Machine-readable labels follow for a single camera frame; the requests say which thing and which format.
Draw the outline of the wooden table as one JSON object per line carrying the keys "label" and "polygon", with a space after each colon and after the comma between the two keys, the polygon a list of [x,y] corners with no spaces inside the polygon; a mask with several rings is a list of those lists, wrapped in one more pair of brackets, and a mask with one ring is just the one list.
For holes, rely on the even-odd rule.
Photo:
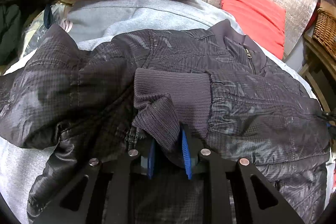
{"label": "wooden table", "polygon": [[322,110],[335,111],[335,60],[307,32],[303,34],[303,55],[299,75],[311,86]]}

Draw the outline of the dark quilted jacket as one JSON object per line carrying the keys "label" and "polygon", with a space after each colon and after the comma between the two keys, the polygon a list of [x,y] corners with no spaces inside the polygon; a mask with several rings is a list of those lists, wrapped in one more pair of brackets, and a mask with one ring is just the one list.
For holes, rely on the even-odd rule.
{"label": "dark quilted jacket", "polygon": [[81,50],[58,25],[1,77],[1,201],[26,223],[318,223],[327,123],[228,20]]}

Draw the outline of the wicker basket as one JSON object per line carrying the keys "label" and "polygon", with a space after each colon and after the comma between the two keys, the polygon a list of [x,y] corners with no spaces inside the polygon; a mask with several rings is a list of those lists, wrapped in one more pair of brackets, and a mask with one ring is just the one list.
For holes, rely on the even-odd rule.
{"label": "wicker basket", "polygon": [[318,17],[313,31],[313,39],[319,42],[333,60],[335,60],[335,16],[323,8],[318,8],[317,12]]}

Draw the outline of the red cushion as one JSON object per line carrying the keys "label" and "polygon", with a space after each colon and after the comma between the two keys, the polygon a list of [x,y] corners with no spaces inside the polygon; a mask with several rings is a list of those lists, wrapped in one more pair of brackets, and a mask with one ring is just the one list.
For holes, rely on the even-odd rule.
{"label": "red cushion", "polygon": [[244,34],[278,59],[284,56],[286,10],[271,0],[221,0]]}

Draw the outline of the grey blanket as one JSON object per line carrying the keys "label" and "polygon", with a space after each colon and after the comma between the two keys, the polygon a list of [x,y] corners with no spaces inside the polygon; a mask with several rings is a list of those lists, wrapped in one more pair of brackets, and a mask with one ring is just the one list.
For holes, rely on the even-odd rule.
{"label": "grey blanket", "polygon": [[204,223],[180,125],[223,159],[246,157],[305,223],[326,199],[329,134],[310,86],[199,0],[86,0],[26,65],[1,77],[1,194],[33,223],[90,159],[155,141],[135,182],[136,223]]}

